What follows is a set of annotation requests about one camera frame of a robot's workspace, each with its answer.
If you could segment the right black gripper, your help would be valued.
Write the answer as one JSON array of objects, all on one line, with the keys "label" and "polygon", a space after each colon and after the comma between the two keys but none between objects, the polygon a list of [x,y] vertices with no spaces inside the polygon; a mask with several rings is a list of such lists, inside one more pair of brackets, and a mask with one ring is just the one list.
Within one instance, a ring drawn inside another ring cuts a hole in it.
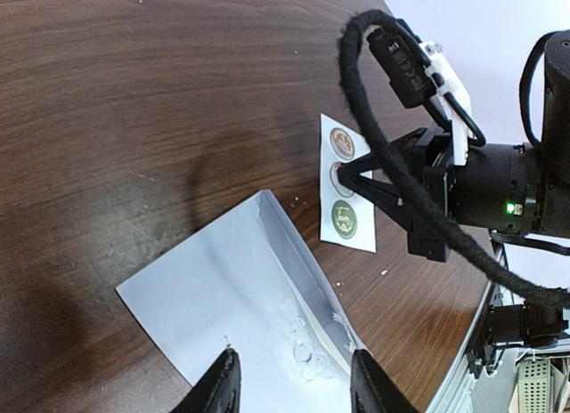
[{"label": "right black gripper", "polygon": [[366,177],[363,173],[381,169],[369,152],[338,170],[339,183],[353,193],[369,200],[392,221],[406,231],[407,251],[429,261],[444,263],[450,255],[440,231],[433,228],[417,212],[416,207],[397,190],[402,174],[414,177],[431,201],[444,215],[450,211],[452,187],[452,138],[439,127],[419,128],[392,142],[388,168],[396,170],[393,184]]}]

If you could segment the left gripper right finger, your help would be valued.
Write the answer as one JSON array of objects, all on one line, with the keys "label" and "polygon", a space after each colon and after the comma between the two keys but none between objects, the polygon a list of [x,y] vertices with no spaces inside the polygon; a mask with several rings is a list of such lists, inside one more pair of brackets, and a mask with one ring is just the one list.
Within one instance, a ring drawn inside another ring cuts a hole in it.
[{"label": "left gripper right finger", "polygon": [[372,355],[363,349],[353,353],[350,394],[354,413],[417,413]]}]

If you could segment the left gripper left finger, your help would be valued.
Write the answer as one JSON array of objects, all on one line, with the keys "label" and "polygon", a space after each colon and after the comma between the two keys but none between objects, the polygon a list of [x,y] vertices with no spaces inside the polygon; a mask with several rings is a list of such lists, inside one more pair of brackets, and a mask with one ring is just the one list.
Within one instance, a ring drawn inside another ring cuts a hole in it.
[{"label": "left gripper left finger", "polygon": [[226,348],[173,408],[173,413],[238,413],[240,389],[239,354]]}]

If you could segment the sticker sheet with round stickers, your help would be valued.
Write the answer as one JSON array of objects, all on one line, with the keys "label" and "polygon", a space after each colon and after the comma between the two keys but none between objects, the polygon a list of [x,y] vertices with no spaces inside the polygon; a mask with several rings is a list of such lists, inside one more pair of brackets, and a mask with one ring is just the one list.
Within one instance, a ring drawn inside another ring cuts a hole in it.
[{"label": "sticker sheet with round stickers", "polygon": [[373,204],[339,182],[341,165],[370,151],[363,137],[320,115],[320,240],[370,253],[377,251]]}]

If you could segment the white envelope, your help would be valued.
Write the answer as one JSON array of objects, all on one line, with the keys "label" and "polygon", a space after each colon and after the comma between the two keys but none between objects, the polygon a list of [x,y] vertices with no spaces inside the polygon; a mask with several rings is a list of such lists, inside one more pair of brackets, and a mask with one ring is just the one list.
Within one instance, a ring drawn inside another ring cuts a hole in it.
[{"label": "white envelope", "polygon": [[118,295],[190,383],[240,357],[244,412],[347,412],[362,341],[276,196],[262,190],[135,275]]}]

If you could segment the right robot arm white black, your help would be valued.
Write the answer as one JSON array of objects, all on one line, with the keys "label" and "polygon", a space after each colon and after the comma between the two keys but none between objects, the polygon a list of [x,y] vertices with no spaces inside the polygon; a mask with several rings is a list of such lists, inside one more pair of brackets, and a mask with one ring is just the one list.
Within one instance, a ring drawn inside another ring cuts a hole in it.
[{"label": "right robot arm white black", "polygon": [[538,63],[544,66],[544,104],[540,136],[508,145],[467,138],[464,165],[454,161],[458,137],[436,98],[436,86],[406,80],[403,58],[419,61],[397,35],[377,28],[370,50],[389,76],[406,108],[423,107],[432,124],[395,140],[395,148],[432,200],[457,223],[485,228],[496,243],[567,255],[558,239],[569,235],[569,34],[543,35],[533,47],[519,83],[519,106],[530,118],[530,87]]}]

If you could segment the front aluminium rail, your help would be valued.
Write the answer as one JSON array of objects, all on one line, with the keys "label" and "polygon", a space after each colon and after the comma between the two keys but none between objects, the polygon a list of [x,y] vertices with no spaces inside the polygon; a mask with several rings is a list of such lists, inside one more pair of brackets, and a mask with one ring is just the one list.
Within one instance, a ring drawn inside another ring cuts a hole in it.
[{"label": "front aluminium rail", "polygon": [[556,412],[569,384],[569,312],[491,283],[430,412]]}]

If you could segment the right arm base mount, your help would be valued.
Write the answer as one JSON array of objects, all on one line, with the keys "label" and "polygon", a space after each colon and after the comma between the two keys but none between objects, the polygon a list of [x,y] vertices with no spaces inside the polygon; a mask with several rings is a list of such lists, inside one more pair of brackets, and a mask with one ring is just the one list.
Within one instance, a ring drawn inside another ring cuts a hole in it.
[{"label": "right arm base mount", "polygon": [[468,341],[468,370],[476,378],[492,373],[508,349],[551,348],[567,337],[568,329],[561,309],[529,303],[490,305]]}]

